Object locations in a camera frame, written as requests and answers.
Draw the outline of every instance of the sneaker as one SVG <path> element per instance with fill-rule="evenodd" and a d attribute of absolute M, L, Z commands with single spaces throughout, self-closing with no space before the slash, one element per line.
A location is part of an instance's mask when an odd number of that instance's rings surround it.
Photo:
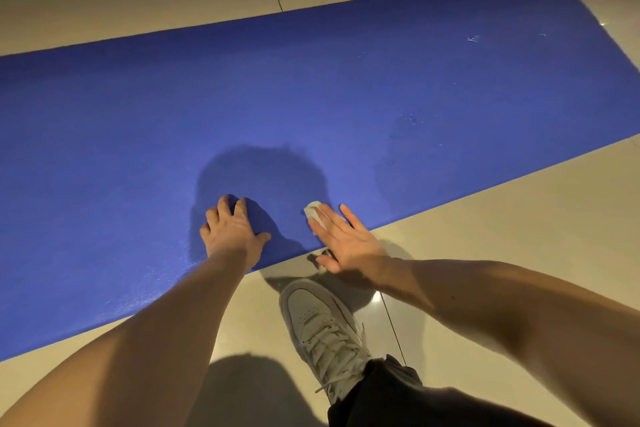
<path fill-rule="evenodd" d="M 353 314 L 329 290 L 306 278 L 284 288 L 280 310 L 300 358 L 320 382 L 316 393 L 324 389 L 331 404 L 343 400 L 364 378 L 371 359 Z"/>

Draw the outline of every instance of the yoga mat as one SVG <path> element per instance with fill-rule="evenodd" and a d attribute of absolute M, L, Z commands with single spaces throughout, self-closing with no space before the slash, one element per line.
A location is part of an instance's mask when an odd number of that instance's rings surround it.
<path fill-rule="evenodd" d="M 356 0 L 0 58 L 0 359 L 133 314 L 204 258 L 221 194 L 320 246 L 640 131 L 580 0 Z"/>

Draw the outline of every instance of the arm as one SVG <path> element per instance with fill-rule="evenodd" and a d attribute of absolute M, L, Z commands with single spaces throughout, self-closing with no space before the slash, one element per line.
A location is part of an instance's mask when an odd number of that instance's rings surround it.
<path fill-rule="evenodd" d="M 0 419 L 13 426 L 181 426 L 211 359 L 220 320 L 268 234 L 244 200 L 207 211 L 208 259 L 164 296 L 66 359 Z"/>
<path fill-rule="evenodd" d="M 585 420 L 640 425 L 640 312 L 564 280 L 491 261 L 404 261 L 385 253 L 346 206 L 324 230 L 334 273 L 357 271 L 378 290 L 513 359 Z"/>

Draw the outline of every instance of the pant leg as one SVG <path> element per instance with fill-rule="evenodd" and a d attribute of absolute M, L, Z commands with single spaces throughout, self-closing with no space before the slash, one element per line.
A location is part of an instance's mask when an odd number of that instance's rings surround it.
<path fill-rule="evenodd" d="M 330 427 L 550 427 L 516 410 L 453 388 L 427 388 L 413 368 L 387 356 L 370 361 L 365 377 L 329 409 Z"/>

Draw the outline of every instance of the hand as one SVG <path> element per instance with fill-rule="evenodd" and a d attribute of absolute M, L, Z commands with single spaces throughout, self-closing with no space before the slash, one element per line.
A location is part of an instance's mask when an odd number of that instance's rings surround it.
<path fill-rule="evenodd" d="M 325 269 L 332 273 L 358 271 L 365 277 L 369 277 L 371 268 L 376 265 L 376 259 L 388 257 L 376 237 L 364 227 L 345 204 L 340 205 L 340 211 L 349 220 L 348 223 L 328 204 L 321 204 L 316 211 L 326 230 L 316 220 L 308 220 L 308 224 L 337 259 L 334 260 L 328 255 L 316 257 L 317 263 Z"/>
<path fill-rule="evenodd" d="M 218 206 L 205 213 L 207 222 L 200 228 L 200 236 L 207 247 L 207 256 L 213 253 L 240 250 L 246 252 L 244 272 L 248 272 L 262 254 L 262 247 L 271 240 L 268 233 L 254 235 L 246 214 L 244 197 L 236 203 L 234 213 L 229 209 L 229 197 L 222 196 Z"/>

